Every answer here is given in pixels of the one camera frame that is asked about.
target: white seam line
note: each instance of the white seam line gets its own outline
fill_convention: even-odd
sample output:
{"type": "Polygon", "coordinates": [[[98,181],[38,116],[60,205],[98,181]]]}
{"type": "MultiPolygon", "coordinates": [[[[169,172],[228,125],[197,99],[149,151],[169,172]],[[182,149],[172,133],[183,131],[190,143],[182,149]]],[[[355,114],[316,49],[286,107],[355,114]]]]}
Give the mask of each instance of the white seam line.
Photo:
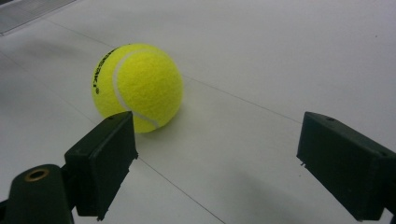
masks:
{"type": "Polygon", "coordinates": [[[136,111],[133,111],[132,108],[130,108],[127,104],[125,104],[125,101],[123,100],[123,98],[120,94],[120,90],[119,90],[118,77],[119,77],[120,68],[122,67],[122,65],[125,63],[125,61],[129,57],[131,57],[132,55],[136,54],[137,52],[141,52],[141,51],[143,51],[143,50],[135,50],[135,51],[129,52],[119,61],[119,63],[116,66],[116,69],[113,72],[113,90],[114,90],[114,93],[116,94],[117,99],[119,100],[119,103],[122,105],[122,107],[124,107],[125,110],[132,111],[134,116],[137,116],[143,120],[150,122],[156,129],[158,129],[160,127],[160,125],[158,124],[158,122],[156,120],[149,119],[148,117],[146,117],[142,114],[139,114],[136,111]]]}

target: tennis ball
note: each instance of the tennis ball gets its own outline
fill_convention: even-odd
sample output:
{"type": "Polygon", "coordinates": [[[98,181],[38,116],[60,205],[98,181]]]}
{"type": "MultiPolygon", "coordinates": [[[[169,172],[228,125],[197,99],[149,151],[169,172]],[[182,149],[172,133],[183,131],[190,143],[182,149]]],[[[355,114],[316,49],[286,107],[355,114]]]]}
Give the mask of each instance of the tennis ball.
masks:
{"type": "Polygon", "coordinates": [[[132,111],[134,131],[161,128],[177,113],[183,81],[172,59],[147,44],[111,50],[93,70],[92,98],[106,117],[132,111]]]}

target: tennis ball seam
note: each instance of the tennis ball seam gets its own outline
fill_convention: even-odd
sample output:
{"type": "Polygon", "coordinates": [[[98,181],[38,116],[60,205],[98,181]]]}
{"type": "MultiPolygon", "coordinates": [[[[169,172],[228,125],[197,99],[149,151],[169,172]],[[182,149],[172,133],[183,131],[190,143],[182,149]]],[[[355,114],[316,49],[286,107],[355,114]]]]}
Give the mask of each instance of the tennis ball seam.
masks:
{"type": "Polygon", "coordinates": [[[124,99],[122,98],[122,96],[121,96],[121,94],[120,94],[119,85],[118,85],[119,71],[120,71],[120,68],[122,67],[122,65],[125,63],[125,61],[128,60],[128,58],[132,57],[134,54],[140,53],[140,52],[144,52],[144,51],[152,51],[152,52],[155,53],[155,51],[154,51],[154,50],[151,50],[151,49],[133,50],[133,51],[131,51],[131,52],[128,52],[128,53],[117,63],[116,68],[114,69],[114,72],[113,72],[113,77],[112,77],[112,81],[113,81],[113,90],[114,90],[114,93],[115,93],[115,95],[116,95],[116,97],[117,97],[117,100],[119,101],[120,105],[121,105],[122,107],[125,108],[125,110],[130,110],[130,111],[132,111],[132,113],[134,114],[134,116],[137,116],[137,117],[139,117],[139,118],[141,118],[141,119],[143,119],[143,120],[145,120],[145,121],[151,123],[151,124],[155,127],[155,129],[158,129],[158,128],[160,128],[160,124],[158,123],[157,120],[155,120],[155,119],[150,119],[150,118],[148,118],[148,117],[146,117],[146,116],[144,116],[144,115],[138,113],[137,111],[133,110],[131,107],[129,107],[129,106],[125,103],[124,99]]]}

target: screw hole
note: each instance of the screw hole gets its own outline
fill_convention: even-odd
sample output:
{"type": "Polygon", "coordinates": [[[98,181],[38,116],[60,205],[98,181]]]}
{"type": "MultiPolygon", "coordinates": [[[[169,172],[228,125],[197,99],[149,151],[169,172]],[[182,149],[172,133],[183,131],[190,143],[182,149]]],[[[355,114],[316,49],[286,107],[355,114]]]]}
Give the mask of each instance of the screw hole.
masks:
{"type": "Polygon", "coordinates": [[[48,169],[35,169],[25,176],[25,181],[34,182],[46,177],[49,173],[48,169]]]}

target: white floor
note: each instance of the white floor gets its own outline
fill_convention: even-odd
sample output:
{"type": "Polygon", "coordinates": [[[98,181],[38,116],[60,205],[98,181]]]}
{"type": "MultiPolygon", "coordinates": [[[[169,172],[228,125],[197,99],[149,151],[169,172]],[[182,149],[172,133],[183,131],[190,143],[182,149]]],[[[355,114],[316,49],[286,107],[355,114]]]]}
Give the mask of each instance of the white floor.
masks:
{"type": "MultiPolygon", "coordinates": [[[[392,0],[79,0],[0,36],[0,201],[102,118],[92,69],[145,42],[184,77],[103,223],[357,223],[295,157],[305,111],[396,149],[392,0]]],[[[389,223],[385,212],[379,222],[389,223]]],[[[77,217],[77,223],[96,223],[77,217]]]]}

